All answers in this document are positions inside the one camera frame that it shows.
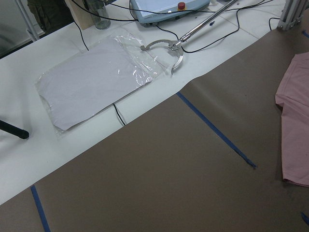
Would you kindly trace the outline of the light blue teach pendant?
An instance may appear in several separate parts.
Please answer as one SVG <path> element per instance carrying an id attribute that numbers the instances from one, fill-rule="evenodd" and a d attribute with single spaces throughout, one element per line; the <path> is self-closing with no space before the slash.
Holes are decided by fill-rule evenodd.
<path id="1" fill-rule="evenodd" d="M 178 19 L 208 7 L 209 0 L 132 0 L 131 10 L 144 26 Z"/>

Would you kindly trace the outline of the aluminium frame post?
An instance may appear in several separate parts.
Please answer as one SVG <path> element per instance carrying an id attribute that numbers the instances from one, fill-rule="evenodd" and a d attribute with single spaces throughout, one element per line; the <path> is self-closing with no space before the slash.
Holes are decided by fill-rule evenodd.
<path id="1" fill-rule="evenodd" d="M 308 0 L 286 0 L 277 28 L 287 31 L 297 26 L 308 8 Z"/>

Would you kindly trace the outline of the clear glass bottle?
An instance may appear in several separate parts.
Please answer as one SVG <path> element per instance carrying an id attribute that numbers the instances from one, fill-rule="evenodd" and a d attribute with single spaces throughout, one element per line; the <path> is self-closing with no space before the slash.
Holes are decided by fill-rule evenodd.
<path id="1" fill-rule="evenodd" d="M 85 8 L 90 12 L 94 25 L 99 30 L 110 27 L 111 21 L 106 11 L 105 3 L 102 0 L 85 0 Z"/>

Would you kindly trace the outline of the pink Snoopy t-shirt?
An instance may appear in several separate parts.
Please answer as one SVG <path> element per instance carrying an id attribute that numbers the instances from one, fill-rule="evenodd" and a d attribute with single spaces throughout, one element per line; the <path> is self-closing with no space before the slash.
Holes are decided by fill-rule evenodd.
<path id="1" fill-rule="evenodd" d="M 282 107 L 283 180 L 309 186 L 309 54 L 296 54 L 275 94 Z"/>

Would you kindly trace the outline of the black rod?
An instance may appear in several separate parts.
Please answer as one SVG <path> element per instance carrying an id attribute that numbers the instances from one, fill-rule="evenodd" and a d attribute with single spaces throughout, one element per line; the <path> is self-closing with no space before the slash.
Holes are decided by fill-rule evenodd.
<path id="1" fill-rule="evenodd" d="M 15 127 L 9 123 L 6 123 L 4 121 L 0 121 L 0 129 L 2 131 L 5 131 L 7 133 L 10 133 L 12 135 L 15 135 L 21 139 L 27 139 L 29 138 L 29 132 L 23 129 L 20 129 L 18 127 Z"/>

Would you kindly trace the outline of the paper sheet in plastic sleeve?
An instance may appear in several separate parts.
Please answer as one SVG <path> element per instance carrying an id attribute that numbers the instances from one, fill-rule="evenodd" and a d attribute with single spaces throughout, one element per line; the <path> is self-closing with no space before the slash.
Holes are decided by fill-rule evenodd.
<path id="1" fill-rule="evenodd" d="M 62 133 L 154 81 L 169 65 L 128 31 L 110 35 L 44 72 L 36 83 L 55 129 Z"/>

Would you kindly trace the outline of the metal reacher grabber tool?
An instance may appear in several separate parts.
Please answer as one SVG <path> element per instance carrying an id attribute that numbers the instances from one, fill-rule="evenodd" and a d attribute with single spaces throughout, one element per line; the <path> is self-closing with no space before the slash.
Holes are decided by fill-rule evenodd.
<path id="1" fill-rule="evenodd" d="M 175 52 L 176 55 L 178 56 L 178 60 L 176 63 L 173 64 L 172 68 L 171 68 L 171 74 L 174 73 L 174 71 L 180 66 L 182 60 L 183 60 L 183 49 L 182 49 L 182 43 L 186 42 L 191 36 L 193 36 L 194 34 L 196 34 L 198 31 L 200 31 L 203 27 L 205 27 L 206 25 L 208 25 L 210 22 L 212 22 L 216 17 L 218 17 L 220 14 L 222 14 L 223 12 L 225 12 L 228 8 L 230 8 L 231 6 L 233 6 L 234 4 L 236 4 L 238 2 L 238 0 L 231 0 L 229 3 L 225 4 L 223 7 L 221 7 L 219 10 L 217 10 L 215 13 L 211 14 L 207 19 L 205 19 L 204 21 L 202 21 L 201 23 L 199 23 L 197 26 L 195 26 L 194 28 L 192 28 L 190 31 L 188 31 L 186 34 L 184 34 L 179 40 L 177 41 L 172 41 L 172 40 L 166 40 L 166 39 L 162 39 L 162 40 L 157 40 L 154 42 L 151 42 L 150 44 L 144 46 L 142 45 L 140 47 L 140 49 L 142 51 L 147 51 L 150 49 L 151 46 L 153 46 L 154 44 L 158 44 L 158 43 L 166 43 L 168 45 L 168 48 Z"/>

